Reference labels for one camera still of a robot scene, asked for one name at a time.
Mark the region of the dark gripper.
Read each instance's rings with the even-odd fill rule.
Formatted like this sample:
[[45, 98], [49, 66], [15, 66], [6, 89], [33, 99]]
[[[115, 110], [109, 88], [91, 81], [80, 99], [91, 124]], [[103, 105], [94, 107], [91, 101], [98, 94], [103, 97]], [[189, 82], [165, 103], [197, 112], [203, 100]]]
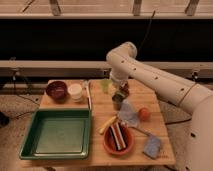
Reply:
[[129, 84], [124, 83], [116, 88], [115, 93], [112, 96], [113, 107], [115, 110], [121, 108], [122, 102], [129, 96]]

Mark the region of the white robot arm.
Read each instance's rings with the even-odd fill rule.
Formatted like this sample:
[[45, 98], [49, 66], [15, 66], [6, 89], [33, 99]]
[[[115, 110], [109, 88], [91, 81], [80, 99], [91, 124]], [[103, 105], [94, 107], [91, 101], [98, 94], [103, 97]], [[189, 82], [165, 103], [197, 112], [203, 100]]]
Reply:
[[132, 77], [192, 115], [184, 171], [213, 171], [213, 90], [136, 60], [137, 48], [125, 42], [106, 55], [117, 86]]

